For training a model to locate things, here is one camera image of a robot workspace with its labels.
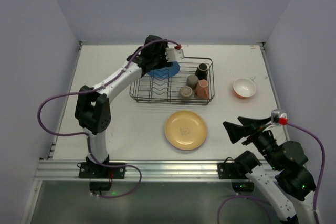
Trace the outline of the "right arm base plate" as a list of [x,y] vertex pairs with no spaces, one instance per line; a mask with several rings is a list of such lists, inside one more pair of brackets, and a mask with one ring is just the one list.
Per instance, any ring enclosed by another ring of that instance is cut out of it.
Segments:
[[217,164],[217,173],[219,179],[247,179],[247,173],[260,166],[261,163],[255,158],[226,158],[223,162]]

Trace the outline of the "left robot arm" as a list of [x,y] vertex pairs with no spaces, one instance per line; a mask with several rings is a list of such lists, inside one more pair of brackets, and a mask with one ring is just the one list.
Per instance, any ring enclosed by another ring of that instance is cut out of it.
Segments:
[[149,35],[142,47],[128,56],[125,63],[93,87],[82,86],[77,99],[75,118],[87,136],[87,159],[95,164],[109,160],[105,130],[111,122],[111,102],[131,83],[148,72],[169,66],[166,50],[171,40]]

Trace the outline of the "orange white bowl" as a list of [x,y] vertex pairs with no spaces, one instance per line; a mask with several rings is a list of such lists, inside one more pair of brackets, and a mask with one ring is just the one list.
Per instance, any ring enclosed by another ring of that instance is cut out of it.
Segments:
[[257,88],[252,80],[239,78],[233,82],[233,90],[239,98],[248,99],[256,94]]

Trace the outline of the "yellow plate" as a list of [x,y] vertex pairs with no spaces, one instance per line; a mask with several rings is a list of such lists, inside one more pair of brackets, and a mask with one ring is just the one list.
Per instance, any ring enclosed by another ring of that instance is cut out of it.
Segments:
[[182,110],[174,112],[167,118],[164,133],[168,142],[175,148],[192,151],[205,142],[207,125],[197,113]]

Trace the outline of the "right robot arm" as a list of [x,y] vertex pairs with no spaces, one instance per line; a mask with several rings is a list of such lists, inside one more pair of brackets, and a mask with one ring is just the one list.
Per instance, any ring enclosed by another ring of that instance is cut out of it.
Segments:
[[241,139],[243,145],[253,144],[272,170],[278,171],[271,180],[259,159],[251,151],[245,151],[231,163],[217,165],[218,176],[236,175],[249,179],[271,204],[281,223],[322,223],[317,208],[317,197],[322,180],[318,180],[305,168],[307,156],[300,143],[286,141],[278,145],[272,128],[288,125],[287,114],[273,110],[266,119],[238,117],[240,124],[223,122],[230,141]]

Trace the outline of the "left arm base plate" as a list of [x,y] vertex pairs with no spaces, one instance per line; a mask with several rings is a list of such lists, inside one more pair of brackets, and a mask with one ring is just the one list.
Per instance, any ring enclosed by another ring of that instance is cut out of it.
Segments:
[[91,161],[78,163],[81,179],[124,179],[125,166],[122,163],[112,163],[112,167],[104,167]]

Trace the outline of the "blue plate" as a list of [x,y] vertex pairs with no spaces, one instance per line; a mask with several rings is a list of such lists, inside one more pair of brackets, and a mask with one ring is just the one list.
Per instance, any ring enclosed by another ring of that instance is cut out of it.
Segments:
[[148,73],[148,76],[155,78],[171,78],[177,75],[180,71],[180,64],[175,61],[169,67],[152,70]]

